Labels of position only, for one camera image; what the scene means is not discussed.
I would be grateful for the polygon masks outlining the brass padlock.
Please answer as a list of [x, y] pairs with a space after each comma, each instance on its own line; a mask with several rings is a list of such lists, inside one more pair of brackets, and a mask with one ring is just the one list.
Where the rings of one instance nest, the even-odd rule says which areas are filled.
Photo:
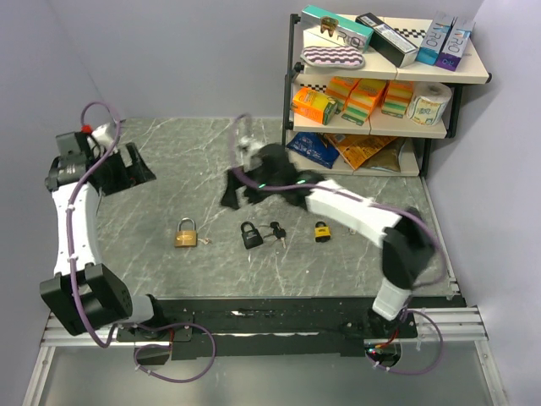
[[182, 218], [177, 225], [174, 236], [174, 248], [193, 248], [198, 244], [196, 223], [189, 217]]

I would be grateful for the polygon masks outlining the black keys bunch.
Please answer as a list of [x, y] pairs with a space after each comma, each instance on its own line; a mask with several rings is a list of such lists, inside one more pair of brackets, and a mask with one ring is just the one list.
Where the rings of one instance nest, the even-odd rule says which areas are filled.
[[287, 231], [281, 226], [278, 221], [272, 221], [269, 224], [259, 225], [259, 228], [263, 228], [267, 231], [267, 234], [262, 237], [263, 242], [269, 239], [274, 239], [281, 243], [283, 248], [287, 247]]

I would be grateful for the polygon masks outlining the yellow padlock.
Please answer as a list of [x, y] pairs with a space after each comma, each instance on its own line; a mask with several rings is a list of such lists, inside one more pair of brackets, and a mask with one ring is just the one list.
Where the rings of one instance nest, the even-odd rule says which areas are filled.
[[324, 243], [331, 239], [331, 229], [323, 221], [318, 221], [314, 225], [314, 241], [316, 243]]

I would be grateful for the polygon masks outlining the black padlock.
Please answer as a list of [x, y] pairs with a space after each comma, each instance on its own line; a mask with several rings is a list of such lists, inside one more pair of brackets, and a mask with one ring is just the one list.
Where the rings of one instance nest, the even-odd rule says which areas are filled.
[[252, 222], [243, 222], [240, 226], [243, 245], [246, 250], [259, 247], [264, 243], [259, 230]]

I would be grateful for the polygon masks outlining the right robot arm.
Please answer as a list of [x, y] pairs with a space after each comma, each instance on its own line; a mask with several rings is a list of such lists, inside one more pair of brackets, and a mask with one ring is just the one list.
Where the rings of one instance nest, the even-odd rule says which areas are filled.
[[420, 215], [413, 209], [380, 205], [316, 171], [298, 170], [280, 144], [263, 145], [245, 138], [231, 146], [229, 159], [223, 206], [239, 208], [238, 189], [244, 190], [252, 205], [279, 195], [287, 204], [339, 222], [380, 248], [383, 280], [369, 327], [379, 337], [390, 336], [438, 248]]

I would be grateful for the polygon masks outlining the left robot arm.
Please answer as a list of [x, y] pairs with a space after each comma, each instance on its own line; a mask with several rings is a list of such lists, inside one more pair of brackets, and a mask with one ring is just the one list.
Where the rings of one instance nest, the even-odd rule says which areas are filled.
[[58, 253], [53, 277], [40, 284], [40, 295], [65, 330], [78, 336], [89, 327], [136, 326], [145, 338], [165, 334], [167, 318], [150, 294], [134, 296], [104, 263], [98, 244], [96, 217], [101, 197], [150, 182], [135, 143], [126, 144], [126, 164], [113, 144], [111, 124], [56, 138], [59, 155], [45, 179], [56, 212]]

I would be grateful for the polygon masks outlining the blue snack bag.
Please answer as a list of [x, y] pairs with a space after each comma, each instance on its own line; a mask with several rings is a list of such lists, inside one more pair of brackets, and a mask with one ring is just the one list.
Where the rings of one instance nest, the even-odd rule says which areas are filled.
[[337, 149], [321, 133], [298, 132], [287, 148], [328, 169], [333, 168], [339, 157]]

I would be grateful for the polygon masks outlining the orange carton box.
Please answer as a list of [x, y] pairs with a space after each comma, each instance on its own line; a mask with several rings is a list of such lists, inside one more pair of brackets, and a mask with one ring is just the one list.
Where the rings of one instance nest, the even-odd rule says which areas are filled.
[[325, 93], [303, 87], [294, 95], [291, 109], [318, 124], [327, 125], [336, 114], [337, 101]]

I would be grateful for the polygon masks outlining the orange snack bag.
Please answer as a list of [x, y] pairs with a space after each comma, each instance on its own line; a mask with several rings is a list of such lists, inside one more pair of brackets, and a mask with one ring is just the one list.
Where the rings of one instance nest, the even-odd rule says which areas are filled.
[[325, 138], [353, 171], [396, 139], [394, 136], [330, 133], [325, 133]]

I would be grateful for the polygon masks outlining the left sponge pack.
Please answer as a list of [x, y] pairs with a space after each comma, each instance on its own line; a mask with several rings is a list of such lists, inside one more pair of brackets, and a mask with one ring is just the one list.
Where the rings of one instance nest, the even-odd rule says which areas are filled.
[[325, 94], [337, 103], [337, 112], [341, 112], [352, 90], [358, 84], [359, 78], [334, 76], [325, 88]]

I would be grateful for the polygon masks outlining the sponge pack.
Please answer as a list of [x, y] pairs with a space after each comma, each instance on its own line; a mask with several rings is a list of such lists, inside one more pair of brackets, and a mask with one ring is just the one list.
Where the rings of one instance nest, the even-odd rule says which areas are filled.
[[403, 118], [413, 97], [413, 82], [390, 80], [385, 89], [381, 112], [396, 118]]
[[337, 103], [337, 112], [341, 112], [352, 90], [358, 84], [359, 78], [334, 76], [325, 88], [325, 94]]
[[342, 118], [356, 125], [364, 125], [380, 103], [386, 86], [386, 80], [361, 79], [346, 100]]

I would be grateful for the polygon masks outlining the brown snack bag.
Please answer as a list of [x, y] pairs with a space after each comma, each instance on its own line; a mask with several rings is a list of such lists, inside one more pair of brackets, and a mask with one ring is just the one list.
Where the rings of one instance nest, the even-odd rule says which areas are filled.
[[405, 145], [403, 138], [397, 138], [363, 163], [363, 168], [399, 173], [400, 159]]

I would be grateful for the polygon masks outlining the middle sponge pack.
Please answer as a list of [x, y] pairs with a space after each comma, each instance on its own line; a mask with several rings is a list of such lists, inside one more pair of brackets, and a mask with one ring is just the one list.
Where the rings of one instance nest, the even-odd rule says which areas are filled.
[[364, 125], [380, 103], [386, 86], [386, 80], [361, 79], [346, 100], [342, 118], [356, 125]]

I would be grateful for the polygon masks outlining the black and beige shelf rack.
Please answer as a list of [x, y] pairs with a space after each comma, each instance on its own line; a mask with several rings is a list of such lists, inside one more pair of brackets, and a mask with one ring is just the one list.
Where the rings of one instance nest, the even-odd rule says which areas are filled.
[[[474, 45], [465, 47], [462, 60], [452, 72], [436, 66], [416, 62], [405, 68], [397, 68], [374, 50], [364, 54], [365, 67], [360, 70], [317, 69], [305, 66], [300, 60], [300, 48], [295, 45], [297, 33], [303, 34], [302, 46], [326, 46], [328, 43], [315, 34], [303, 30], [298, 14], [289, 17], [287, 72], [284, 78], [281, 142], [285, 145], [298, 132], [344, 133], [405, 138], [400, 160], [399, 176], [424, 177], [429, 168], [432, 141], [452, 139], [456, 135], [462, 106], [462, 91], [468, 85], [484, 85], [491, 81]], [[294, 94], [303, 87], [323, 91], [333, 76], [371, 78], [377, 80], [408, 80], [412, 82], [439, 82], [453, 90], [453, 97], [445, 110], [443, 119], [434, 126], [422, 126], [409, 118], [385, 115], [377, 107], [367, 122], [357, 125], [340, 116], [335, 116], [328, 125], [300, 116], [291, 111]]]

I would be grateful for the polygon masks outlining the pink striped sleep mask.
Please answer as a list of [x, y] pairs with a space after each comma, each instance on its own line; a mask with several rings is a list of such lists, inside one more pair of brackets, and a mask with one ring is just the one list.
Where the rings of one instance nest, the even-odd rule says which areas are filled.
[[308, 65], [326, 69], [361, 69], [365, 65], [363, 54], [350, 46], [305, 47], [300, 58]]

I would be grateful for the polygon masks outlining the right sponge pack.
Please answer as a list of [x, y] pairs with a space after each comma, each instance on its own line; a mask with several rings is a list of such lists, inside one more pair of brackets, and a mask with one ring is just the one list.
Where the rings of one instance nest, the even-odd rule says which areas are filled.
[[413, 97], [413, 82], [390, 80], [385, 89], [381, 112], [396, 118], [403, 118]]

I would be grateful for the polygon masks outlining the teal toothpaste box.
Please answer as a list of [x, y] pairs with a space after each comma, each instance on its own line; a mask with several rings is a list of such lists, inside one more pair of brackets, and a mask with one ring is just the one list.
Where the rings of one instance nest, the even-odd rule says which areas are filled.
[[338, 46], [350, 46], [360, 52], [369, 50], [373, 29], [338, 14], [306, 6], [301, 11], [301, 26], [309, 33]]

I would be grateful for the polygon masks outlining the toilet paper roll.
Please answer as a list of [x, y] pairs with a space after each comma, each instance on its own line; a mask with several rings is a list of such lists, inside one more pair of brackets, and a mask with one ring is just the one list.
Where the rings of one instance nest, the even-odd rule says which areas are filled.
[[451, 88], [435, 82], [415, 82], [407, 117], [422, 126], [435, 126], [452, 98]]

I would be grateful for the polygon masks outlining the black and white box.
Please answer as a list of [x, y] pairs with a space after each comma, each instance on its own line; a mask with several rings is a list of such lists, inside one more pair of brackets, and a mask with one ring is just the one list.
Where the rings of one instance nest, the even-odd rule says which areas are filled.
[[419, 48], [372, 13], [361, 14], [355, 21], [373, 30], [369, 45], [397, 68], [416, 62]]

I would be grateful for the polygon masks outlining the blue toothpaste box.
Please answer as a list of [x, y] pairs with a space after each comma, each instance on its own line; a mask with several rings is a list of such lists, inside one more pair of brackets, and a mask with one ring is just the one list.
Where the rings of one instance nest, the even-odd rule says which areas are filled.
[[436, 13], [419, 47], [417, 62], [435, 65], [455, 20], [456, 17], [453, 15], [444, 12]]

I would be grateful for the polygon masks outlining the purple toothpaste box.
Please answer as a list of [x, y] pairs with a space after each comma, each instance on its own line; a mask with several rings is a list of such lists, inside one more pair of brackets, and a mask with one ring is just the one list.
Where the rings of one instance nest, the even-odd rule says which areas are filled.
[[457, 18], [451, 28], [450, 34], [445, 40], [435, 65], [449, 71], [456, 71], [462, 60], [470, 35], [474, 29], [475, 21], [464, 18]]

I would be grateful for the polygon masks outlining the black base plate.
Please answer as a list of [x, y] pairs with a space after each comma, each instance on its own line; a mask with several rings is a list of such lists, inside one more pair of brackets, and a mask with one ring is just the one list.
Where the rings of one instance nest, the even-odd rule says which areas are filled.
[[418, 335], [412, 316], [387, 321], [370, 297], [161, 299], [175, 332], [121, 330], [121, 343], [172, 345], [175, 360], [225, 356], [339, 354], [362, 357], [367, 343]]

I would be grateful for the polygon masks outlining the aluminium rail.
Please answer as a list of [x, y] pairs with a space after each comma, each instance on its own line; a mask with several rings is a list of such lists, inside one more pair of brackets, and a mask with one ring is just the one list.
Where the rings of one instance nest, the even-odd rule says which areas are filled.
[[489, 339], [477, 307], [416, 309], [413, 313], [418, 341], [437, 342], [436, 328], [446, 342], [474, 342]]

